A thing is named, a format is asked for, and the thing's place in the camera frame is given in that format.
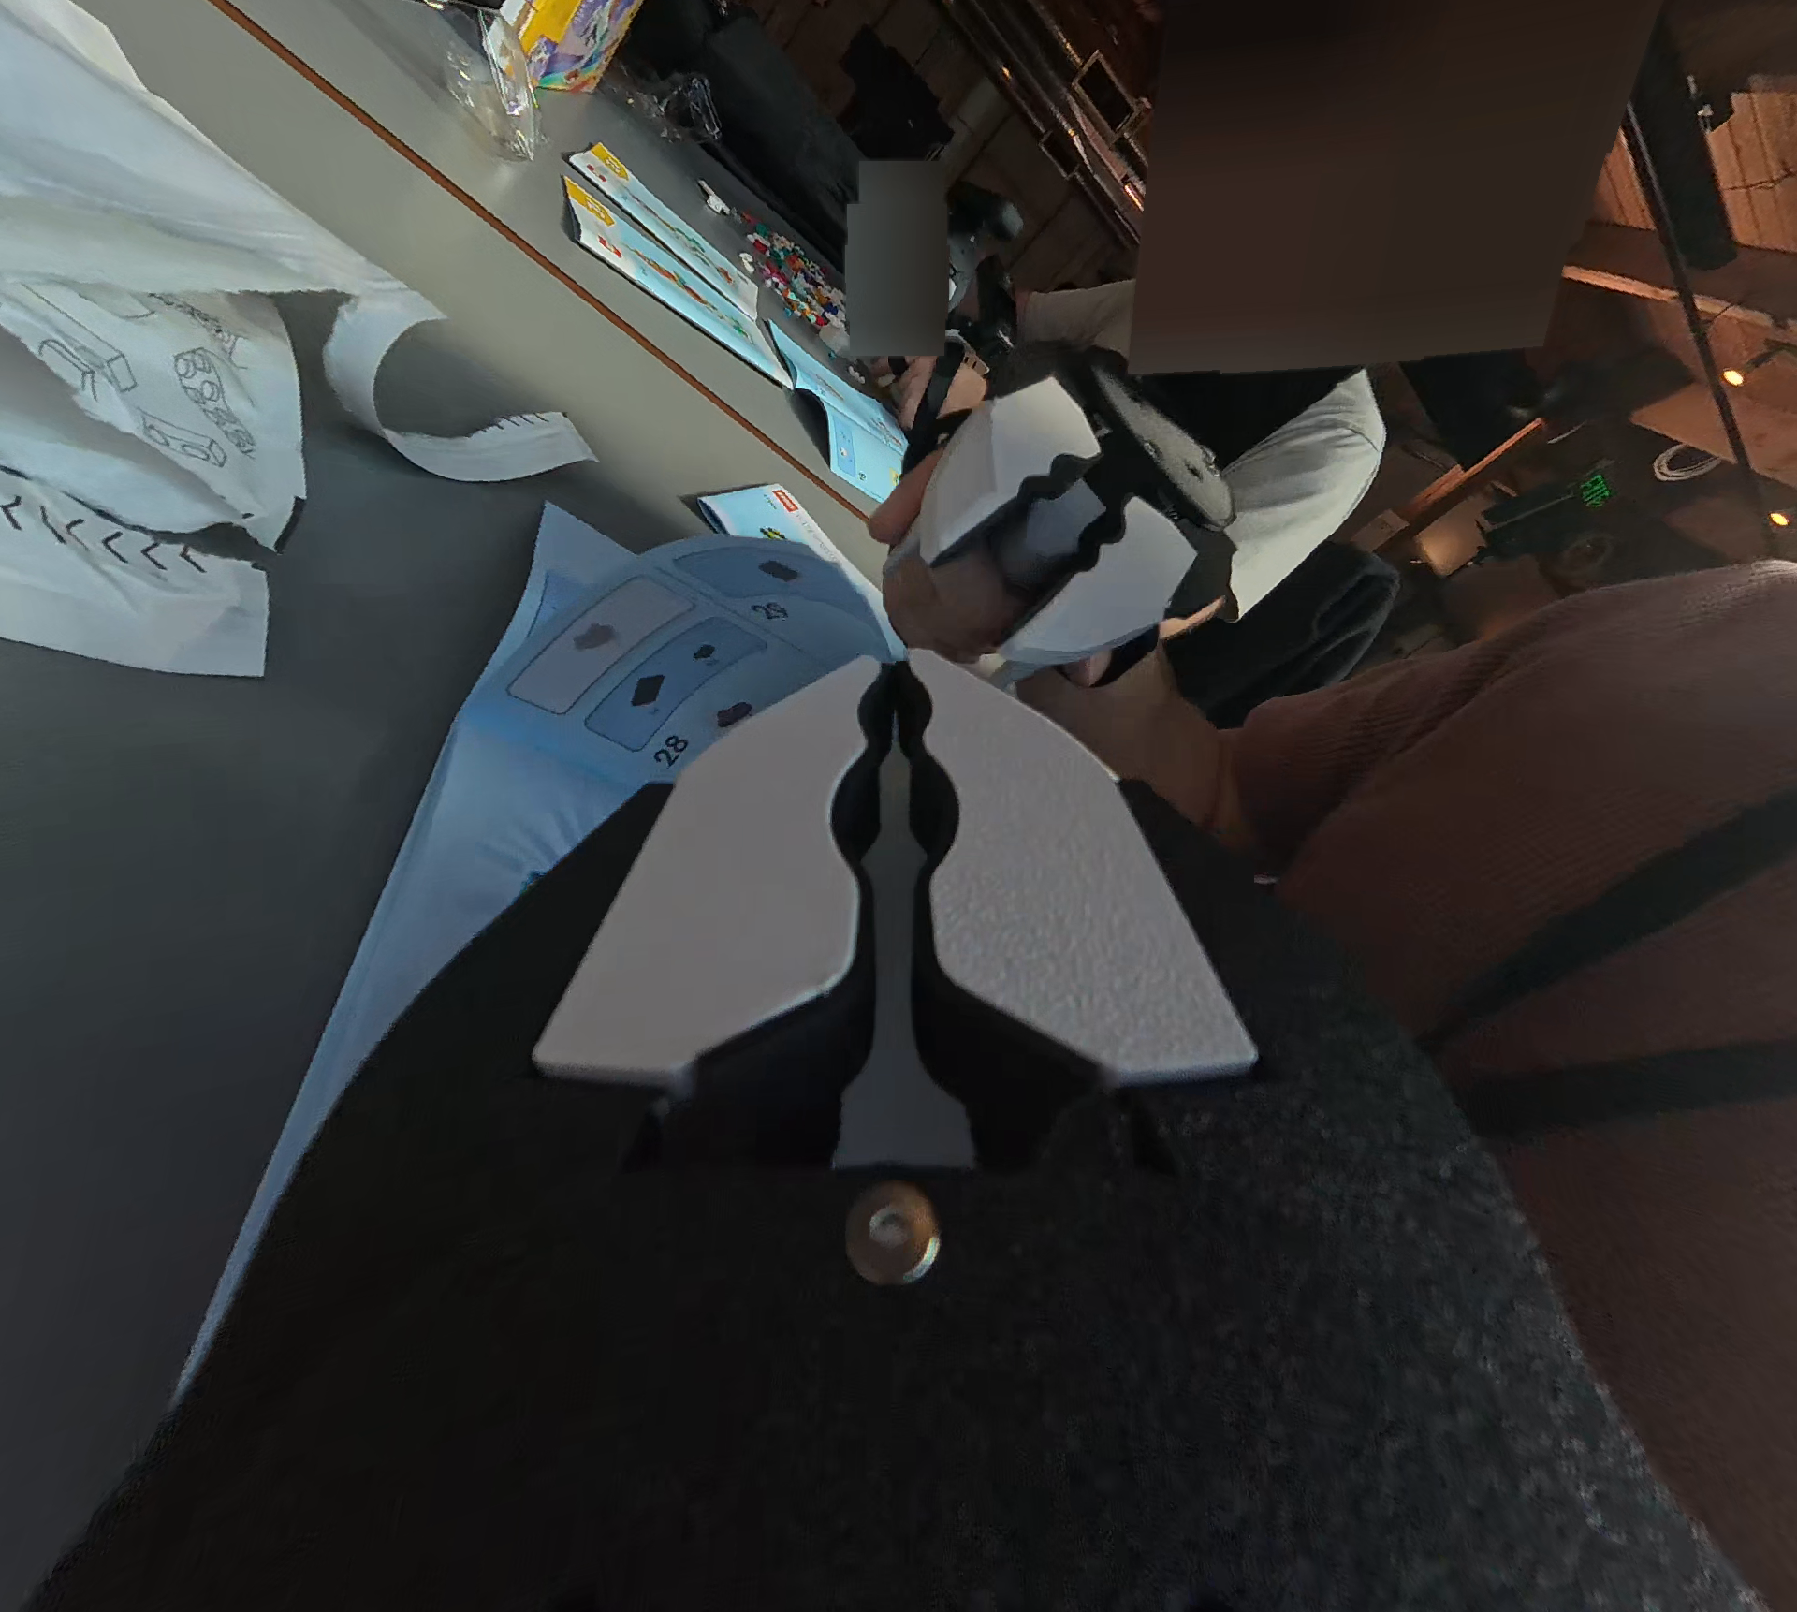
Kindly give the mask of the pile of colourful bricks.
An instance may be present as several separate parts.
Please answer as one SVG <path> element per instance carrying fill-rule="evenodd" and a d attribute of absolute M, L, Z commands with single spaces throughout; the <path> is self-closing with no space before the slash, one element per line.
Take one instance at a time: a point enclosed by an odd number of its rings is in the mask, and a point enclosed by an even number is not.
<path fill-rule="evenodd" d="M 845 346 L 845 297 L 833 279 L 815 262 L 815 249 L 781 232 L 774 225 L 753 216 L 752 205 L 731 216 L 737 216 L 737 267 L 753 281 L 768 281 L 774 305 L 817 342 Z"/>

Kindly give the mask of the white yellow instruction booklet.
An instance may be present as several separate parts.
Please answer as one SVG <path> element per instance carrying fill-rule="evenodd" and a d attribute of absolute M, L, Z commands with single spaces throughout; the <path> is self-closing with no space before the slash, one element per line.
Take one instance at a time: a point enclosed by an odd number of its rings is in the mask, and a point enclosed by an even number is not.
<path fill-rule="evenodd" d="M 665 253 L 673 253 L 696 281 L 726 297 L 737 313 L 761 320 L 753 270 L 737 267 L 719 241 L 709 241 L 690 216 L 665 205 L 604 141 L 569 155 L 569 169 L 594 200 L 633 229 L 643 229 Z"/>
<path fill-rule="evenodd" d="M 565 200 L 586 253 L 604 262 L 617 279 L 696 323 L 709 342 L 752 364 L 774 386 L 790 386 L 790 371 L 753 313 L 743 313 L 726 291 L 683 267 L 660 241 L 613 212 L 586 179 L 565 173 Z"/>

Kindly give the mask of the dark bag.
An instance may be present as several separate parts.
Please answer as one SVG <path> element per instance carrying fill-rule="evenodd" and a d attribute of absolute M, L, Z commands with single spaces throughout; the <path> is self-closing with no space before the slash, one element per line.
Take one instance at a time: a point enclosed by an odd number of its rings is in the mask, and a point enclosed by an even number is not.
<path fill-rule="evenodd" d="M 704 72 L 719 117 L 709 150 L 768 205 L 798 216 L 822 253 L 845 242 L 860 159 L 936 159 L 952 141 L 925 72 L 873 28 L 852 39 L 842 64 L 852 82 L 845 117 L 822 104 L 752 6 L 643 0 L 622 57 L 660 82 Z"/>

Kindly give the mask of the pale blue instruction booklet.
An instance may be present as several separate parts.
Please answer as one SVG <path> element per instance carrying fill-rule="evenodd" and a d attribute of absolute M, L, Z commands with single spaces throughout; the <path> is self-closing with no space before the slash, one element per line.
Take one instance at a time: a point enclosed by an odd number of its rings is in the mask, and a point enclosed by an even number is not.
<path fill-rule="evenodd" d="M 542 508 L 519 606 L 441 741 L 174 1392 L 198 1383 L 301 1151 L 414 996 L 638 785 L 860 652 L 897 652 L 860 568 L 719 532 L 625 551 Z"/>

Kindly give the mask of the person's right forearm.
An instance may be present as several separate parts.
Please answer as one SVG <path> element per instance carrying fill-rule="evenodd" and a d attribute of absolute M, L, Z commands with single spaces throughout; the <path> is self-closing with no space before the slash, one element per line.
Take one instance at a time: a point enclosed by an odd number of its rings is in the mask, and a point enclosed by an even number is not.
<path fill-rule="evenodd" d="M 1791 565 L 1661 576 L 1555 603 L 1453 652 L 1276 697 L 1230 735 L 1250 854 L 1288 872 L 1327 817 L 1400 793 L 1392 832 L 1444 814 L 1641 793 L 1720 809 L 1791 783 Z"/>

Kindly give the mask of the small blue open booklet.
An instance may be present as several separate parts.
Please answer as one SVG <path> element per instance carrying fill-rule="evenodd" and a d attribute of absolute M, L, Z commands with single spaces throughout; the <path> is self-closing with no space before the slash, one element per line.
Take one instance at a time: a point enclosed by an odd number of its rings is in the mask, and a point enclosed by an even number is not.
<path fill-rule="evenodd" d="M 828 473 L 858 486 L 868 500 L 890 500 L 911 453 L 894 410 L 817 368 L 798 342 L 788 342 L 788 332 L 772 323 L 768 336 L 788 368 L 788 401 L 804 431 L 822 445 Z"/>

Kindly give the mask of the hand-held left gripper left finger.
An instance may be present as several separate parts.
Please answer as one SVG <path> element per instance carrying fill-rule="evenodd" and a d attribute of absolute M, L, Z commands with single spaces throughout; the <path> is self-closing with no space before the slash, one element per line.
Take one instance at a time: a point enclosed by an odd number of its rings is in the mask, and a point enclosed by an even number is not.
<path fill-rule="evenodd" d="M 852 659 L 673 778 L 531 1050 L 542 1072 L 690 1078 L 852 979 L 890 688 L 890 663 Z"/>

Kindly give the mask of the light grey jacket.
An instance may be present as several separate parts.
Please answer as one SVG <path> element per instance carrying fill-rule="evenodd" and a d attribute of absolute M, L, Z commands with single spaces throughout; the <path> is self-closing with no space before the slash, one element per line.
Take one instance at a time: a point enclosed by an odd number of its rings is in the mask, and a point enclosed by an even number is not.
<path fill-rule="evenodd" d="M 1230 461 L 1234 546 L 1308 557 L 1368 500 L 1382 453 L 1388 419 L 1371 371 L 1355 368 L 1263 444 L 1253 444 L 1239 461 Z"/>

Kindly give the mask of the person's brown sweater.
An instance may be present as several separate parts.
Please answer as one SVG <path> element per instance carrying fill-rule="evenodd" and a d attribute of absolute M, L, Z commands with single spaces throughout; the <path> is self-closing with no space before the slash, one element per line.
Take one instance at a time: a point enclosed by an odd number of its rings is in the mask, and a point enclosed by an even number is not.
<path fill-rule="evenodd" d="M 1547 920 L 1426 1031 L 1593 1370 L 1791 1609 L 1791 793 Z"/>

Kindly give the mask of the person's right hand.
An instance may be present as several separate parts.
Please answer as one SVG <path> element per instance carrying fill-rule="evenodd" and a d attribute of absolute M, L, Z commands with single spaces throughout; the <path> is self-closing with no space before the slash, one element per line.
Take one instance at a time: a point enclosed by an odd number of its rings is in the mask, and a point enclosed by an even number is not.
<path fill-rule="evenodd" d="M 963 551 L 952 565 L 925 565 L 911 546 L 911 524 L 925 508 L 925 488 L 945 453 L 918 457 L 897 488 L 873 508 L 868 532 L 890 540 L 885 606 L 894 633 L 911 648 L 945 652 L 975 663 L 999 648 L 1015 628 L 1020 603 L 1005 590 L 993 557 Z M 1100 688 L 1108 652 L 1081 659 L 1069 672 L 1036 672 L 1015 688 L 1027 709 L 1069 727 L 1116 783 L 1153 785 L 1174 814 L 1201 822 L 1230 853 L 1250 854 L 1253 832 L 1246 817 L 1234 741 L 1209 721 L 1197 700 L 1183 700 L 1174 663 L 1164 652 L 1172 640 L 1201 628 L 1225 613 L 1225 597 L 1193 617 L 1164 617 L 1159 646 L 1129 677 Z"/>

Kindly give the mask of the folded paper leaflet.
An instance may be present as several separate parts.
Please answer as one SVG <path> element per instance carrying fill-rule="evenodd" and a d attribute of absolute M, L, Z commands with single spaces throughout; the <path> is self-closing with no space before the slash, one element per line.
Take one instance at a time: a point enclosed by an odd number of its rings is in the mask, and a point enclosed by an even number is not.
<path fill-rule="evenodd" d="M 828 557 L 842 568 L 858 568 L 858 557 L 781 486 L 690 496 L 690 503 L 719 535 L 798 540 L 798 546 L 815 546 L 817 557 Z"/>

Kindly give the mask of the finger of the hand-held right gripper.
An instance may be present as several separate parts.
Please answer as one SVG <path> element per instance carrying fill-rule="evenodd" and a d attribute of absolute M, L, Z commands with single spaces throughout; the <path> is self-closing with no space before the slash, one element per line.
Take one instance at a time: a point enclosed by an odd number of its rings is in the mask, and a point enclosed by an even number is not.
<path fill-rule="evenodd" d="M 1040 557 L 1040 603 L 999 640 L 1012 672 L 1072 663 L 1153 633 L 1164 617 L 1230 603 L 1234 535 L 1129 503 L 1121 532 L 1091 551 Z"/>
<path fill-rule="evenodd" d="M 1129 496 L 1108 477 L 1121 431 L 1121 371 L 1048 371 L 976 403 L 942 445 L 912 518 L 912 557 L 945 568 L 1094 568 L 1129 535 Z"/>

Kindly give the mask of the clear plastic bag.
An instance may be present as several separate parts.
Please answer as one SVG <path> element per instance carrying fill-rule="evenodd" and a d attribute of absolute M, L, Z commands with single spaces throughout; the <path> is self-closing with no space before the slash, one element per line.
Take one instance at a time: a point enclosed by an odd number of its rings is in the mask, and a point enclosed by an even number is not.
<path fill-rule="evenodd" d="M 438 16 L 441 87 L 503 159 L 537 159 L 542 112 L 525 47 L 492 6 L 421 0 Z"/>

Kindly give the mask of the torn white paper bag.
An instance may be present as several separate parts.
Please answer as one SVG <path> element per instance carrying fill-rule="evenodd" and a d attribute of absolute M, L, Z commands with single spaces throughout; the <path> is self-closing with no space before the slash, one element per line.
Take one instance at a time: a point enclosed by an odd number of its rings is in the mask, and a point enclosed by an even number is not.
<path fill-rule="evenodd" d="M 0 0 L 3 640 L 159 677 L 264 677 L 264 568 L 301 508 L 276 297 L 438 320 L 159 99 L 74 0 Z"/>

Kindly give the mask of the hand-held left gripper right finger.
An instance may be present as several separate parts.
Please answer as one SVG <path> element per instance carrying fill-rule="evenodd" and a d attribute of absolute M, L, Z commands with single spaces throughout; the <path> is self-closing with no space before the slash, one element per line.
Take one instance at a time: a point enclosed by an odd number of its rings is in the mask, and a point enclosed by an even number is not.
<path fill-rule="evenodd" d="M 945 982 L 1094 1063 L 1108 1087 L 1250 1072 L 1262 1051 L 1116 778 L 942 652 L 911 652 L 911 677 L 925 694 L 918 765 L 952 800 L 925 880 Z"/>

